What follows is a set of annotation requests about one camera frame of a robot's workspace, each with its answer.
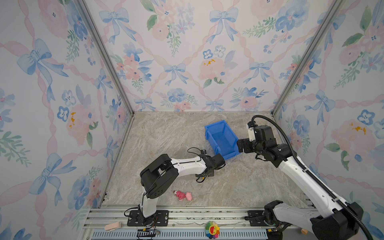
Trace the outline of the left corner metal post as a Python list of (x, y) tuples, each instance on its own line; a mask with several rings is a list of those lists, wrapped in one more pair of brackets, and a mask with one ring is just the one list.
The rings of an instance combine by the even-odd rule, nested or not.
[(101, 36), (101, 34), (100, 34), (96, 24), (95, 24), (95, 21), (94, 21), (92, 15), (88, 9), (86, 1), (74, 0), (74, 3), (76, 5), (76, 7), (79, 9), (79, 13), (80, 13), (81, 17), (83, 18), (86, 27), (90, 31), (91, 37), (94, 39), (96, 49), (98, 50), (99, 54), (101, 55), (101, 59), (104, 62), (105, 66), (108, 70), (108, 73), (111, 75), (112, 81), (115, 84), (117, 91), (120, 94), (124, 105), (128, 109), (129, 115), (131, 117), (133, 117), (134, 111), (132, 109), (131, 104), (129, 103), (128, 96), (124, 90), (124, 86), (121, 83), (115, 68), (113, 67), (113, 63), (112, 63), (111, 58), (108, 54), (107, 48), (106, 48), (105, 44), (103, 43), (102, 36)]

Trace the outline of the blue plastic bin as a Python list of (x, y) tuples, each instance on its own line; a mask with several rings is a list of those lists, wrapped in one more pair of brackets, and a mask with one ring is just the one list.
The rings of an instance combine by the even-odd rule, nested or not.
[(224, 160), (238, 156), (239, 140), (225, 120), (205, 126), (206, 140), (210, 143), (215, 155), (221, 154)]

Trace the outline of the corner metal post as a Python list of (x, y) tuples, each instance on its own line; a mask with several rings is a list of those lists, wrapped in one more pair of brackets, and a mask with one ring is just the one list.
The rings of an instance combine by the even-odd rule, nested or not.
[(134, 111), (132, 109), (131, 104), (129, 103), (128, 96), (124, 90), (124, 86), (121, 83), (115, 68), (113, 67), (113, 63), (112, 63), (111, 58), (108, 54), (107, 48), (106, 48), (105, 44), (103, 43), (102, 36), (101, 36), (101, 34), (100, 34), (96, 24), (95, 24), (95, 21), (94, 21), (92, 15), (88, 9), (86, 1), (74, 0), (74, 3), (76, 5), (76, 7), (79, 9), (79, 13), (80, 13), (81, 17), (83, 18), (86, 27), (90, 31), (91, 37), (94, 39), (96, 49), (98, 50), (99, 54), (101, 55), (101, 59), (104, 62), (105, 66), (108, 70), (108, 73), (111, 75), (112, 81), (115, 84), (117, 91), (120, 94), (124, 105), (128, 109), (129, 115), (131, 117), (133, 117)]
[(340, 8), (342, 7), (343, 4), (344, 4), (344, 1), (342, 0), (331, 1), (331, 5), (323, 18), (323, 22), (317, 28), (313, 36), (313, 40), (309, 43), (308, 47), (306, 48), (305, 52), (302, 55), (301, 60), (299, 61), (297, 69), (294, 70), (291, 79), (288, 81), (287, 85), (282, 91), (281, 96), (278, 98), (277, 103), (275, 104), (273, 110), (271, 111), (271, 114), (273, 117), (276, 117), (279, 114), (279, 111), (282, 108), (289, 93), (291, 92), (291, 89), (296, 84), (296, 81), (304, 71), (304, 68), (306, 67), (309, 60), (315, 54), (315, 51), (317, 50), (318, 45), (320, 44), (322, 39), (325, 37), (328, 29), (336, 19), (338, 12), (340, 11)]

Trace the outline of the right corner metal post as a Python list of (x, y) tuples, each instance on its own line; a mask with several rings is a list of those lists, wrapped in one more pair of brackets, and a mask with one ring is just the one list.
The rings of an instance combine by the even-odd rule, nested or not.
[(331, 1), (331, 5), (323, 18), (323, 22), (317, 28), (313, 36), (313, 40), (309, 43), (308, 47), (306, 48), (305, 52), (302, 55), (301, 60), (299, 61), (297, 69), (294, 70), (291, 79), (288, 81), (287, 85), (282, 91), (281, 96), (278, 98), (277, 103), (275, 104), (273, 110), (271, 111), (271, 114), (273, 117), (276, 117), (279, 114), (279, 111), (282, 108), (289, 93), (291, 92), (291, 89), (296, 84), (296, 81), (304, 71), (304, 68), (306, 67), (309, 60), (315, 54), (315, 51), (317, 50), (318, 45), (320, 44), (322, 39), (325, 37), (328, 29), (336, 19), (338, 12), (340, 11), (340, 8), (342, 7), (343, 4), (344, 4), (344, 1), (342, 0)]

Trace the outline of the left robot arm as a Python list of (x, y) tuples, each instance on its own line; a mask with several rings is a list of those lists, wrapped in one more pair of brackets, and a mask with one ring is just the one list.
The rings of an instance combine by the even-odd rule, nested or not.
[(206, 155), (205, 151), (189, 159), (174, 159), (167, 154), (160, 155), (140, 173), (141, 185), (145, 189), (140, 203), (142, 216), (146, 219), (156, 213), (158, 198), (177, 178), (194, 175), (203, 180), (213, 177), (215, 171), (225, 165), (225, 159), (221, 154), (211, 157)]

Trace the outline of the colourful flower toy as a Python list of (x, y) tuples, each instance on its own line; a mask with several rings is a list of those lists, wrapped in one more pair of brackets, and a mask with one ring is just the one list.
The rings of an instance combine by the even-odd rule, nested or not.
[(209, 239), (217, 239), (220, 235), (220, 227), (216, 222), (210, 221), (206, 224), (205, 233)]

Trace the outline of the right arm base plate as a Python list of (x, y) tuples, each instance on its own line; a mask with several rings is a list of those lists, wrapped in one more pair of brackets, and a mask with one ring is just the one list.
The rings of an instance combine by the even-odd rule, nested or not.
[(291, 224), (287, 222), (279, 221), (274, 215), (273, 211), (268, 210), (250, 210), (247, 211), (247, 216), (245, 220), (249, 221), (251, 227), (271, 227), (271, 228), (280, 228), (282, 229), (285, 226), (290, 226)]

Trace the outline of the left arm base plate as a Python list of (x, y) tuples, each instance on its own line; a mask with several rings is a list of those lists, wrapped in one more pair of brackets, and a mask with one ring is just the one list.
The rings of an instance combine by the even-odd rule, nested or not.
[(128, 227), (167, 227), (169, 211), (157, 210), (155, 214), (145, 218), (140, 210), (131, 210), (128, 215)]

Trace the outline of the pink plush toy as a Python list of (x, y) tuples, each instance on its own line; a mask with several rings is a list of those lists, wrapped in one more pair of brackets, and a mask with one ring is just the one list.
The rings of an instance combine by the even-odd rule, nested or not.
[(174, 195), (179, 199), (179, 201), (183, 201), (184, 199), (186, 199), (187, 201), (193, 200), (193, 196), (190, 192), (184, 193), (184, 192), (175, 190)]

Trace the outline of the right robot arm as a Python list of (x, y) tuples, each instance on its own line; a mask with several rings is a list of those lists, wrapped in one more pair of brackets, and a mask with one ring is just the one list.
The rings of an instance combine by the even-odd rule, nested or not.
[(295, 225), (313, 233), (319, 240), (348, 240), (365, 226), (364, 211), (357, 203), (349, 204), (332, 191), (297, 156), (289, 141), (277, 144), (271, 127), (249, 128), (249, 137), (237, 141), (240, 153), (255, 153), (258, 160), (272, 163), (304, 192), (315, 206), (309, 211), (275, 200), (265, 205), (257, 221), (269, 226)]

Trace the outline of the aluminium frame rail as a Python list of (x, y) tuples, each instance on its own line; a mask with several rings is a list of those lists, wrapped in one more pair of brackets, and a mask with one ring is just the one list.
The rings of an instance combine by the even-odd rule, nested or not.
[[(105, 205), (91, 209), (80, 240), (206, 240), (206, 224), (216, 222), (220, 227), (220, 240), (314, 240), (315, 235), (301, 233), (300, 227), (290, 226), (280, 235), (268, 232), (270, 227), (251, 227), (244, 218), (248, 208), (241, 207), (165, 207), (169, 211), (167, 227), (128, 227), (130, 205)], [(122, 227), (107, 232), (108, 224), (121, 222)]]

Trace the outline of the pink eraser block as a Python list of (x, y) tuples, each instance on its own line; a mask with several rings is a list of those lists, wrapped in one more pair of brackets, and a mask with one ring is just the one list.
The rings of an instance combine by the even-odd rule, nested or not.
[(122, 223), (121, 222), (115, 222), (115, 223), (106, 225), (104, 227), (104, 229), (105, 229), (105, 231), (110, 232), (110, 231), (117, 230), (117, 229), (119, 229), (121, 227), (122, 227)]

